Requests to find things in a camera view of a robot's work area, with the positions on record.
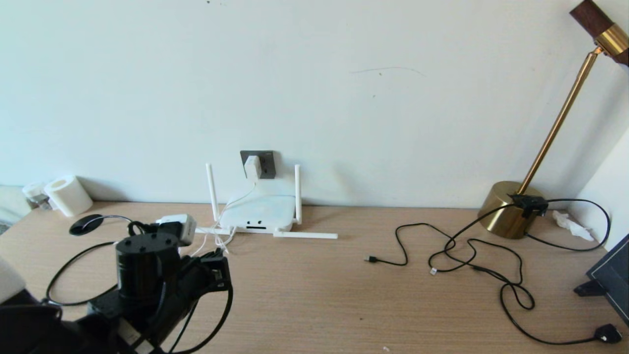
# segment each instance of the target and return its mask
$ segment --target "white wall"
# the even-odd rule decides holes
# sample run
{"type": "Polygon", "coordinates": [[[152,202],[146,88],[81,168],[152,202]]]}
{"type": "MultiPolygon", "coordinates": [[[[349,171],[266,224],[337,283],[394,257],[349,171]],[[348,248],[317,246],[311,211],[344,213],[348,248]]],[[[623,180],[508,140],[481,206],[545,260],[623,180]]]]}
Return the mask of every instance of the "white wall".
{"type": "MultiPolygon", "coordinates": [[[[0,3],[0,184],[226,201],[238,151],[303,165],[310,203],[478,207],[521,180],[586,53],[575,1],[0,3]],[[355,71],[380,67],[407,67],[355,71]]],[[[598,4],[627,30],[629,4],[598,4]]],[[[629,126],[599,58],[533,183],[573,197],[629,126]]]]}
{"type": "MultiPolygon", "coordinates": [[[[629,130],[618,141],[601,167],[579,193],[578,198],[594,200],[611,216],[610,250],[629,234],[629,130]]],[[[593,205],[573,203],[569,209],[582,225],[591,227],[598,239],[605,235],[605,216],[593,205]]]]}

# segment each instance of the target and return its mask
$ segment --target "toilet paper roll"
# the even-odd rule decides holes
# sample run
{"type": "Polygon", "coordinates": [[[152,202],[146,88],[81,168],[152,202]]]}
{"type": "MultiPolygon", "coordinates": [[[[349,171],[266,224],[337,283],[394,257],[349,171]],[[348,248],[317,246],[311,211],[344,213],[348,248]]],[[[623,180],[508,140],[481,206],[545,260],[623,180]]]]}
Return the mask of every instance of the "toilet paper roll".
{"type": "Polygon", "coordinates": [[[44,191],[68,217],[85,212],[94,203],[76,176],[57,178],[47,184],[44,191]]]}

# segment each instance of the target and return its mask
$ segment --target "white cable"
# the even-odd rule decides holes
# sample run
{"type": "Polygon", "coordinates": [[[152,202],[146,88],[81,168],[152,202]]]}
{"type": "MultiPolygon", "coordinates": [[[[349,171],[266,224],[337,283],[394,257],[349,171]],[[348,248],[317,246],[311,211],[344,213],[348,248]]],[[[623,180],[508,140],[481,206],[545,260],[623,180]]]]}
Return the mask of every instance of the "white cable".
{"type": "Polygon", "coordinates": [[[199,253],[204,247],[205,247],[205,242],[208,240],[208,234],[214,234],[214,243],[225,250],[225,253],[229,253],[229,251],[227,250],[227,244],[231,242],[231,240],[233,239],[234,234],[236,233],[236,227],[234,227],[231,232],[230,232],[230,236],[229,238],[224,241],[221,236],[219,234],[216,233],[216,226],[218,226],[218,224],[221,222],[221,218],[223,217],[223,213],[225,213],[225,210],[227,210],[227,208],[231,207],[234,203],[239,202],[240,200],[243,200],[244,198],[247,198],[249,196],[249,194],[251,194],[254,190],[255,187],[257,186],[256,183],[253,184],[253,187],[251,188],[250,191],[247,192],[247,194],[243,195],[242,197],[234,200],[233,202],[229,202],[227,203],[227,205],[225,205],[225,208],[223,208],[223,210],[221,211],[221,213],[218,216],[218,220],[209,228],[209,232],[206,232],[205,235],[203,236],[203,243],[201,244],[201,247],[199,247],[195,252],[193,252],[193,254],[190,255],[190,257],[194,257],[195,254],[199,253]]]}

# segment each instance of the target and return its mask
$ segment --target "white router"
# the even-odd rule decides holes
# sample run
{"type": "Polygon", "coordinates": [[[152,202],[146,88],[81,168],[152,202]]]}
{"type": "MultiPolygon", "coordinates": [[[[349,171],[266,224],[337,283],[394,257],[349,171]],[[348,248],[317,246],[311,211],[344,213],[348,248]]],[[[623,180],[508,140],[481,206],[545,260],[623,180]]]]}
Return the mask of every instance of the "white router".
{"type": "Polygon", "coordinates": [[[219,228],[200,227],[198,232],[233,234],[249,232],[273,234],[275,237],[305,237],[337,239],[338,234],[315,232],[290,232],[292,225],[301,224],[301,175],[300,165],[295,165],[295,196],[260,195],[251,193],[228,203],[223,215],[218,212],[212,165],[206,164],[212,213],[219,228]]]}

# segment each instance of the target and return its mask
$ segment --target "crumpled tissue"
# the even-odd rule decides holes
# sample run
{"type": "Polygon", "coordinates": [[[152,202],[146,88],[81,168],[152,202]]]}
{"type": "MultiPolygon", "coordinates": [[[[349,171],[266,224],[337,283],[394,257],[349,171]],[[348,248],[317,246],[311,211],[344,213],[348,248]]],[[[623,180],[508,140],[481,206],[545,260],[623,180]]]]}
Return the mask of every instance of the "crumpled tissue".
{"type": "Polygon", "coordinates": [[[562,214],[556,210],[553,210],[552,217],[557,221],[557,225],[563,227],[564,229],[570,230],[573,236],[579,236],[588,241],[593,241],[594,238],[590,235],[587,229],[576,222],[568,219],[568,214],[562,214]]]}

